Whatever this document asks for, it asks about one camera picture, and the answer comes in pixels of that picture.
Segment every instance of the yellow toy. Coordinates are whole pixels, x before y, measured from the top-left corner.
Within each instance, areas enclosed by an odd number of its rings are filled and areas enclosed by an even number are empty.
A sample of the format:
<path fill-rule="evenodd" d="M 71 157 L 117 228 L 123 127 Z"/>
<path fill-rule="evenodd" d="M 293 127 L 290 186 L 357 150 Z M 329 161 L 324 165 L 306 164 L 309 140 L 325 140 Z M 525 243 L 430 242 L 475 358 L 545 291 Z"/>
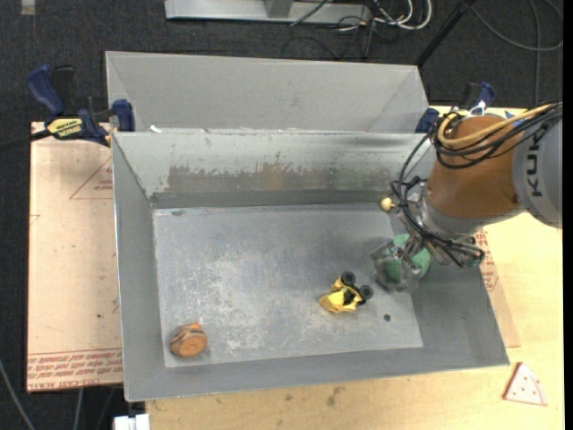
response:
<path fill-rule="evenodd" d="M 332 284 L 332 293 L 323 296 L 319 303 L 333 313 L 355 311 L 357 306 L 365 304 L 374 295 L 370 286 L 358 288 L 355 282 L 356 276 L 352 272 L 343 272 Z"/>

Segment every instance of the black object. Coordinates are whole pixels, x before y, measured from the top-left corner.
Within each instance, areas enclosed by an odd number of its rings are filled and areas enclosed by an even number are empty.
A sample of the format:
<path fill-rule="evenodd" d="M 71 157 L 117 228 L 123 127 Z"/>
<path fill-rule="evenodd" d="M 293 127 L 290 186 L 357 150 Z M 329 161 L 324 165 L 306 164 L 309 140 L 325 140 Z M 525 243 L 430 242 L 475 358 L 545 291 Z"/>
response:
<path fill-rule="evenodd" d="M 352 287 L 356 282 L 356 276 L 352 272 L 346 271 L 340 276 L 340 280 L 346 286 Z"/>

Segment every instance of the metal stand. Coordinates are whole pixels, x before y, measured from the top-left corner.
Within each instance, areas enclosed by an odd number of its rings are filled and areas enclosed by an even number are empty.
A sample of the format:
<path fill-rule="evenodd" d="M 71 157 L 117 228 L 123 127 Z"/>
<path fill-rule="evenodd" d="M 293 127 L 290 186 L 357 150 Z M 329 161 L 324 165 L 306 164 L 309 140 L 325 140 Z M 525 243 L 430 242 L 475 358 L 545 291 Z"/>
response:
<path fill-rule="evenodd" d="M 168 20 L 296 22 L 320 1 L 296 0 L 166 0 Z M 324 4 L 304 22 L 336 24 L 343 18 L 368 18 L 362 4 Z"/>

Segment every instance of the yellow object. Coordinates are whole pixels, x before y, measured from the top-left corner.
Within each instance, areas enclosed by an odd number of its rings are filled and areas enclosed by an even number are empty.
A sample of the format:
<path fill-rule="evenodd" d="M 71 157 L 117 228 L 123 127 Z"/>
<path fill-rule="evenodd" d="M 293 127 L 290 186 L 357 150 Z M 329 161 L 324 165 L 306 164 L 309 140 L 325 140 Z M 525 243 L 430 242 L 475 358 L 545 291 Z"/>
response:
<path fill-rule="evenodd" d="M 345 304 L 345 300 L 348 298 L 346 295 L 350 293 L 350 301 Z M 327 311 L 339 313 L 339 312 L 353 312 L 356 310 L 356 306 L 362 303 L 363 299 L 356 288 L 345 285 L 342 282 L 341 277 L 338 277 L 336 282 L 332 285 L 332 293 L 323 296 L 319 303 Z"/>
<path fill-rule="evenodd" d="M 81 120 L 77 117 L 58 118 L 47 125 L 47 129 L 50 133 L 55 133 L 62 139 L 73 133 L 79 133 L 81 131 Z"/>
<path fill-rule="evenodd" d="M 380 206 L 382 207 L 383 211 L 390 211 L 392 207 L 395 207 L 394 202 L 392 202 L 389 197 L 382 199 Z"/>

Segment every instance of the round orange object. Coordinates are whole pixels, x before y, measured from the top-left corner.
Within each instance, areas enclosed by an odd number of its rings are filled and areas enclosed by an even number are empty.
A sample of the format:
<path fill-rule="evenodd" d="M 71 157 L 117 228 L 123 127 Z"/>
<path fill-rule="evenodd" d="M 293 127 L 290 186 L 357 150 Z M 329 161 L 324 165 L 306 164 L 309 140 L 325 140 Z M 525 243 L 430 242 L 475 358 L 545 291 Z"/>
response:
<path fill-rule="evenodd" d="M 194 357 L 207 346 L 207 335 L 198 323 L 182 326 L 169 342 L 169 349 L 178 357 Z"/>

